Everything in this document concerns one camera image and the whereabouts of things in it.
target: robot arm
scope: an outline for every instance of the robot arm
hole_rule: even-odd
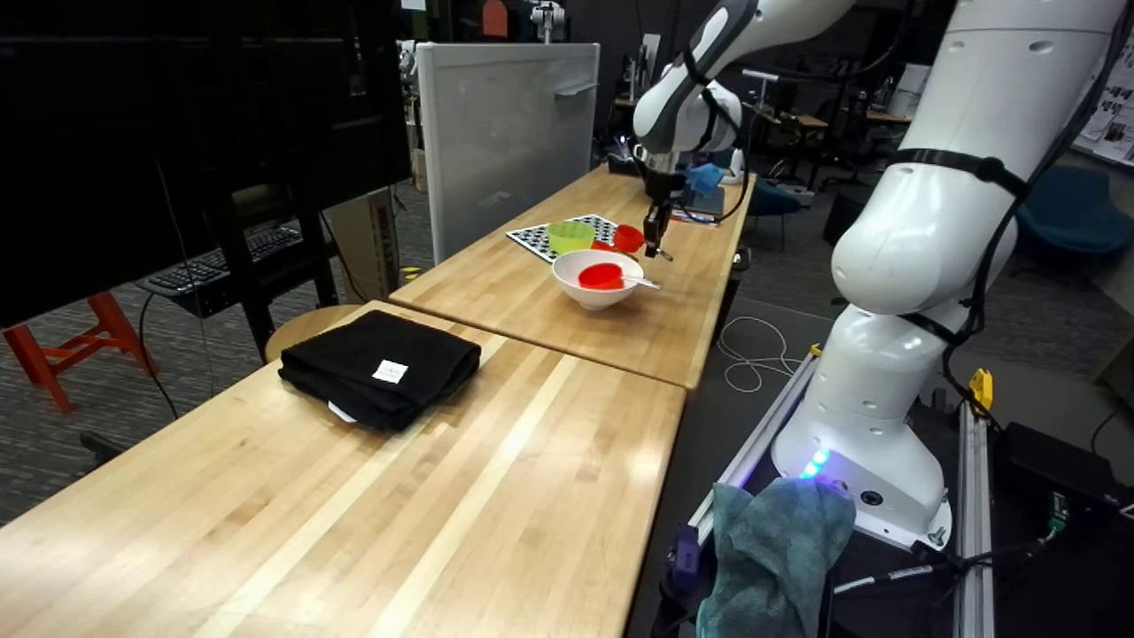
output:
[[[740,130],[740,99],[713,82],[744,52],[824,30],[854,0],[724,0],[681,59],[635,105],[646,187],[646,254],[658,251],[672,198],[683,190],[683,151],[724,151]]]
[[[713,114],[701,88],[707,88],[714,102],[726,102],[730,92],[713,82],[726,62],[756,48],[813,39],[842,16],[849,4],[854,0],[724,0],[693,30],[687,52],[661,67],[661,78],[638,99],[638,141],[661,154],[698,147],[693,139],[713,139],[713,147],[726,147],[726,133],[733,130],[701,130]]]
[[[730,59],[820,35],[849,0],[726,0],[681,62],[635,108],[661,164],[707,105]],[[888,545],[945,545],[945,478],[907,413],[955,346],[1015,251],[1015,205],[1103,75],[1126,0],[965,0],[951,16],[919,115],[856,222],[834,251],[849,300],[804,400],[775,437],[778,476],[824,476],[856,504],[856,529]]]

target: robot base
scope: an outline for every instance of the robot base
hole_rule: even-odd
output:
[[[854,445],[841,445],[834,431],[822,426],[785,426],[772,445],[772,463],[778,476],[789,478],[824,478],[854,499],[854,529],[898,545],[898,549],[945,549],[953,535],[953,505],[942,490],[942,476],[928,471],[940,468],[934,457],[920,445],[913,431],[903,431],[903,455],[863,455],[854,460]]]
[[[801,397],[809,392],[809,381],[816,378],[820,355],[813,349],[801,367],[785,378],[785,387],[775,392],[768,410],[759,418],[759,426],[746,431],[744,445],[733,455],[733,460],[724,468],[714,484],[746,490],[759,476],[772,471],[768,445],[775,442],[778,427],[789,423],[789,413],[801,406]],[[959,468],[955,468],[955,516],[951,504],[940,504],[932,510],[932,522],[924,529],[903,529],[885,516],[880,505],[856,504],[854,529],[883,545],[911,549],[919,541],[942,549],[951,535],[955,535],[955,557],[977,557],[991,549],[991,504],[987,504],[987,440],[986,423],[974,418],[974,410],[959,410]],[[713,492],[701,497],[698,510],[681,529],[665,589],[676,592],[676,599],[693,595],[698,580],[707,577],[706,569],[713,560],[706,560],[713,540]],[[991,606],[991,569],[967,569],[955,599],[955,635],[997,635],[997,606]]]

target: green cloth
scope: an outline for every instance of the green cloth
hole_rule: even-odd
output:
[[[698,606],[698,638],[816,638],[824,569],[849,531],[854,504],[820,478],[775,478],[759,497],[714,484],[714,580]]]

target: wooden table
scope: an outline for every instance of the wooden table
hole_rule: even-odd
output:
[[[0,635],[621,635],[683,390],[367,308],[483,373],[383,437],[257,367],[0,529]]]
[[[641,179],[611,175],[606,166],[594,166],[422,273],[414,282],[394,291],[394,300],[693,390],[751,190],[756,177],[740,210],[720,225],[672,219],[661,237],[672,261],[641,260],[647,280],[661,291],[638,291],[632,300],[606,310],[582,310],[557,288],[550,267],[503,234],[510,225],[535,225],[582,213],[601,213],[618,222],[641,225],[647,213]],[[730,185],[726,210],[736,205],[736,198],[740,185]]]

